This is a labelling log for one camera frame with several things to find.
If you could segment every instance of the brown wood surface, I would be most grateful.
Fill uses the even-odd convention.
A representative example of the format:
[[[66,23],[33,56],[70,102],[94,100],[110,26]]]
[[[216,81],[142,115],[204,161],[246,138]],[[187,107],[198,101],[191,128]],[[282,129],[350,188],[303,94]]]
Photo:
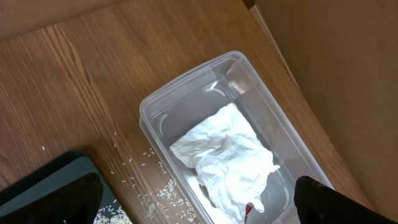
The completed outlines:
[[[374,208],[398,222],[398,2],[258,0],[257,6]]]
[[[0,40],[120,0],[0,0]]]
[[[172,207],[148,220],[149,204],[137,197],[152,192],[156,203],[170,179],[157,156],[143,155],[150,145],[139,105],[230,50],[248,57],[335,189],[371,207],[241,0],[126,1],[1,42],[0,189],[89,145],[135,223],[183,223]]]

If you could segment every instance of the crumpled paper towel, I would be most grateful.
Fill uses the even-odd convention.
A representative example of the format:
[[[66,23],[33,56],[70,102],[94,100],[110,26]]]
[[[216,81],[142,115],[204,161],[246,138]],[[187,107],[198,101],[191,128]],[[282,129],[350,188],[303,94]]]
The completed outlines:
[[[250,124],[230,103],[171,145],[187,167],[195,168],[210,200],[233,223],[244,223],[246,204],[264,212],[260,194],[279,166]]]

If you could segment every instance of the black object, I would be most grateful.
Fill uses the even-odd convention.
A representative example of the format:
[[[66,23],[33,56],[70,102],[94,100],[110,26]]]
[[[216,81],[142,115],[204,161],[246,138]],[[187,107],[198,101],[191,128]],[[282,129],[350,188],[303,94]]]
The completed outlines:
[[[397,224],[307,176],[296,181],[294,204],[301,224]]]
[[[91,224],[110,205],[120,206],[89,156],[70,151],[0,192],[0,223]]]

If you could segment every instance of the plastic container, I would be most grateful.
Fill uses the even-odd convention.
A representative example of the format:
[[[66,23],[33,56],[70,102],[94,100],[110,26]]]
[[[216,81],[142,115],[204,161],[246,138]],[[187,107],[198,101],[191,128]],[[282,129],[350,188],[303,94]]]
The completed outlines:
[[[205,197],[195,170],[185,167],[169,147],[230,102],[280,165],[268,177],[261,195],[266,211],[253,210],[248,223],[300,223],[293,202],[295,180],[308,175],[329,187],[331,184],[241,52],[229,52],[199,65],[148,96],[140,106],[141,128],[202,221],[227,223]]]

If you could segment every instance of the white cloth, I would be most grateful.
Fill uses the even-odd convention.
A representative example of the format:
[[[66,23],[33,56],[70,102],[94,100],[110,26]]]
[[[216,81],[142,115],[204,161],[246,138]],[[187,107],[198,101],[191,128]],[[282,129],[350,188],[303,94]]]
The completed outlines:
[[[191,129],[170,149],[195,168],[210,200],[233,223],[244,223],[249,202],[264,212],[260,194],[267,176],[279,168],[233,103]]]

